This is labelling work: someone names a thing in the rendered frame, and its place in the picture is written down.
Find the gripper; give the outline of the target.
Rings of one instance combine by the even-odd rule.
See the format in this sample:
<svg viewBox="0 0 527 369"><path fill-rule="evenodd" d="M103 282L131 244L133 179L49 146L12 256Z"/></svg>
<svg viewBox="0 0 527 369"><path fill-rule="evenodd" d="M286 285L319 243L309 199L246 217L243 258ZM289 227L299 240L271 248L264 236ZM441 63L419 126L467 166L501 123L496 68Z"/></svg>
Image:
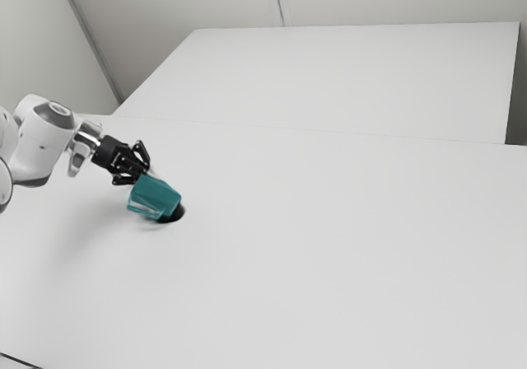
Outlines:
<svg viewBox="0 0 527 369"><path fill-rule="evenodd" d="M91 157L91 162L112 175L112 185L135 185L142 172L129 172L129 161L133 167L149 167L150 155L142 140L130 147L118 139L106 135Z"/></svg>

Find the teal faceted mug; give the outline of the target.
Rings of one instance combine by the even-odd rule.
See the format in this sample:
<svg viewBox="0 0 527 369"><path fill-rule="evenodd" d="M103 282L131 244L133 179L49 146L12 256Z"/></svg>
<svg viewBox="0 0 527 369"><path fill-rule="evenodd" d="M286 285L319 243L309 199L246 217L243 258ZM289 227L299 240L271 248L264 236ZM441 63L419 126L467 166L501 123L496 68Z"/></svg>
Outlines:
<svg viewBox="0 0 527 369"><path fill-rule="evenodd" d="M141 175L128 196L127 209L158 223L180 220L184 215L182 197L164 180Z"/></svg>

